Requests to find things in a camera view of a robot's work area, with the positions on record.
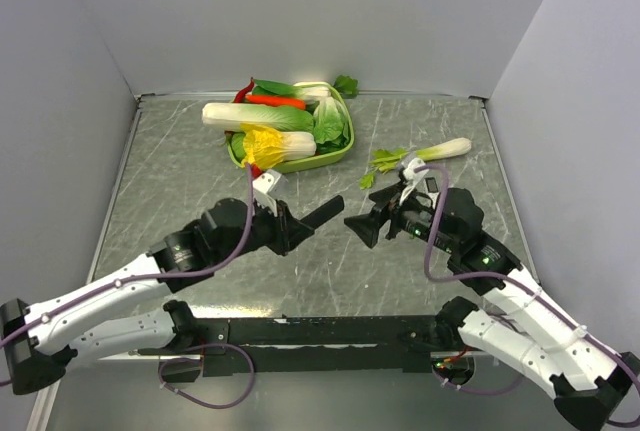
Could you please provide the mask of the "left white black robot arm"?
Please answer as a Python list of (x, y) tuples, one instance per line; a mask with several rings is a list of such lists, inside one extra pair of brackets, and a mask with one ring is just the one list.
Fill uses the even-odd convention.
[[(262, 247), (287, 255), (343, 209), (343, 198), (335, 196), (297, 219), (281, 200), (263, 207), (226, 198), (104, 278), (45, 302), (4, 303), (5, 385), (27, 395), (82, 362), (133, 350), (189, 351), (205, 340), (188, 305), (171, 299), (174, 294)], [(154, 312), (118, 316), (155, 298), (169, 301)]]

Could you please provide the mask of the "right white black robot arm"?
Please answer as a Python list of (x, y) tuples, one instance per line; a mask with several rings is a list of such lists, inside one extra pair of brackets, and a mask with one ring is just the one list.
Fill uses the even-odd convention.
[(464, 344), (484, 351), (535, 383), (577, 430), (612, 425), (612, 415), (630, 389), (639, 386), (639, 359), (618, 353), (591, 336), (532, 277), (526, 266), (483, 229), (484, 212), (466, 189), (437, 197), (400, 185), (374, 193), (366, 214), (345, 225), (369, 248), (383, 226), (426, 242), (449, 258), (445, 281), (469, 287), (494, 308), (495, 318), (463, 298), (449, 301), (436, 326), (448, 349)]

